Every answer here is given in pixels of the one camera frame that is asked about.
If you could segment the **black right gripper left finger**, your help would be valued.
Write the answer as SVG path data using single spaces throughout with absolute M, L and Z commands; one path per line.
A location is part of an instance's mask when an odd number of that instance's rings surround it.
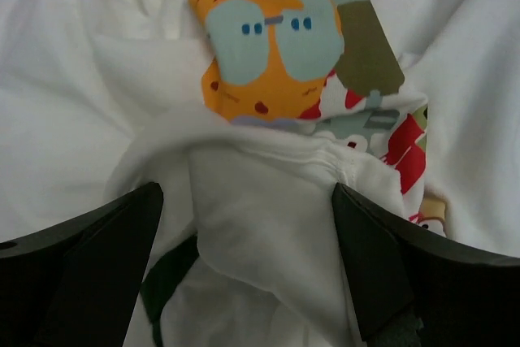
M 1 244 L 3 346 L 121 346 L 163 208 L 148 183 Z

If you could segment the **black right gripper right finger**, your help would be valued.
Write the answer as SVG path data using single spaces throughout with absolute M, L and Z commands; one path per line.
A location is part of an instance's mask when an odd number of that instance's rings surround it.
M 518 345 L 517 258 L 430 232 L 343 184 L 331 204 L 367 345 Z

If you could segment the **white t-shirt green trim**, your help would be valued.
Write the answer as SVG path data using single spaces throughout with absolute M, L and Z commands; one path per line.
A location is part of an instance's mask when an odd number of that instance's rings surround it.
M 166 115 L 106 185 L 146 182 L 161 221 L 127 346 L 359 346 L 331 195 L 346 184 L 405 214 L 396 170 L 323 138 Z

